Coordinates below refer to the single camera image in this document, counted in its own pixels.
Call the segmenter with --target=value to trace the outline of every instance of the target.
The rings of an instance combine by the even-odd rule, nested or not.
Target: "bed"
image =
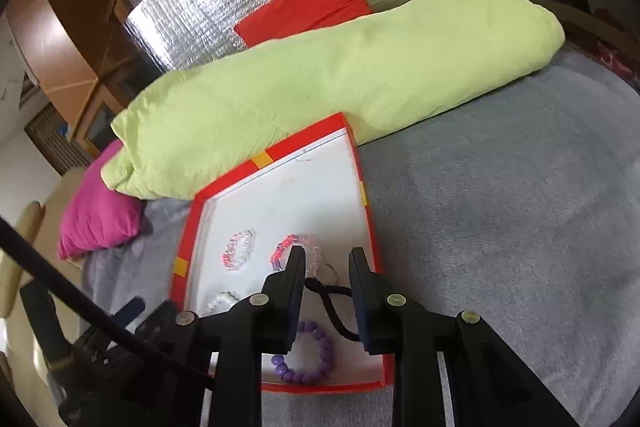
[[[583,426],[640,385],[640,98],[569,47],[544,70],[359,147],[395,287],[476,309]],[[189,202],[150,201],[143,233],[84,264],[108,312],[167,298]],[[133,324],[137,324],[145,315]],[[264,393],[266,426],[383,426],[392,390]]]

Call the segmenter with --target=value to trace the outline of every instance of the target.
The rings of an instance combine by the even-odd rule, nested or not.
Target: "red cushion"
[[[271,0],[234,29],[247,47],[373,13],[367,0]]]

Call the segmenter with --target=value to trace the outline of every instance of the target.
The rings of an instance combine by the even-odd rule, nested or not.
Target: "pink pillow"
[[[109,190],[100,177],[102,166],[121,147],[120,140],[112,142],[86,170],[60,222],[60,259],[117,247],[138,235],[143,202]]]

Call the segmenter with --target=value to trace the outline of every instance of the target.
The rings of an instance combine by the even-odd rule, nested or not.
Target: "black cord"
[[[172,357],[145,344],[125,328],[117,325],[107,313],[98,308],[58,270],[53,268],[1,217],[0,249],[4,250],[5,254],[33,275],[34,278],[42,282],[53,295],[63,301],[69,308],[117,344],[125,347],[134,355],[145,360],[145,362],[161,369],[174,371],[180,377],[189,378],[203,387],[213,390],[214,380],[209,375],[172,359]]]
[[[347,295],[348,297],[353,298],[351,295],[351,288],[347,288],[345,286],[324,285],[315,277],[307,277],[305,279],[305,286],[306,289],[311,290],[313,293],[317,293],[320,296],[324,309],[326,310],[326,314],[329,316],[329,320],[335,330],[348,341],[359,342],[360,336],[357,333],[353,333],[353,331],[349,331],[344,326],[340,317],[338,317],[334,308],[334,303],[331,302],[331,297],[329,296],[331,293],[337,293],[339,295]]]

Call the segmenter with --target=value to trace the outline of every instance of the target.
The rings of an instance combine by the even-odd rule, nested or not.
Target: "screw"
[[[464,310],[460,317],[467,324],[476,324],[480,321],[480,315],[478,314],[478,312],[475,312],[473,310]]]
[[[254,293],[249,297],[252,306],[264,306],[269,302],[269,296],[265,293]]]
[[[392,293],[386,298],[386,301],[392,306],[404,306],[406,304],[406,297],[399,293]]]
[[[178,326],[188,326],[196,319],[196,316],[193,312],[180,312],[175,315],[175,323]]]

